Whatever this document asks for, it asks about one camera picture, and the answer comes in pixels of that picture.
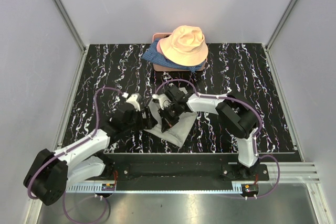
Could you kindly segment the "grey cloth napkin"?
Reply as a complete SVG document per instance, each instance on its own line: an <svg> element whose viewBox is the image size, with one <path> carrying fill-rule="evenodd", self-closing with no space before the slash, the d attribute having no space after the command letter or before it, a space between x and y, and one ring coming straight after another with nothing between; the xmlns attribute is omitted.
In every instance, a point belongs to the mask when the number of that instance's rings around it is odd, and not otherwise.
<svg viewBox="0 0 336 224"><path fill-rule="evenodd" d="M179 116L179 121L170 129L162 132L163 119L159 115L157 104L151 100L149 102L149 109L152 116L158 122L152 129L145 130L146 132L166 140L177 147L182 147L189 132L191 131L197 117L196 112L184 112Z"/></svg>

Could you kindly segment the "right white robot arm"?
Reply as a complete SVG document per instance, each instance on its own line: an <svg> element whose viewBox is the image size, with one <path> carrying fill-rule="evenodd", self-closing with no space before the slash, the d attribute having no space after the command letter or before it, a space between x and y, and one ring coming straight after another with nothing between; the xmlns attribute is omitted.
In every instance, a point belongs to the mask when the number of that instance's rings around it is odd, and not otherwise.
<svg viewBox="0 0 336 224"><path fill-rule="evenodd" d="M152 114L158 115L162 133L171 132L177 140L177 132L190 131L192 114L204 112L217 115L226 130L236 138L238 145L239 176L250 180L257 174L258 160L256 136L261 130L261 117L254 107L238 96L228 93L220 95L185 92L170 86L164 94L152 95L155 104Z"/></svg>

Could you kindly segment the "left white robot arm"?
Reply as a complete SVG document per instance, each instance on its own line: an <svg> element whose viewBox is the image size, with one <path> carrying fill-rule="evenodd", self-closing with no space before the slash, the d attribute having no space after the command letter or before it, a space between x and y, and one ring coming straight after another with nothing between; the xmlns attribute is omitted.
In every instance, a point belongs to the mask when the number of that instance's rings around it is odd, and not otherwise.
<svg viewBox="0 0 336 224"><path fill-rule="evenodd" d="M70 173L76 166L131 131L154 128L158 120L158 112L149 106L138 111L131 104L123 105L110 119L80 140L57 151L41 150L23 181L28 197L39 199L46 206L52 205L72 184Z"/></svg>

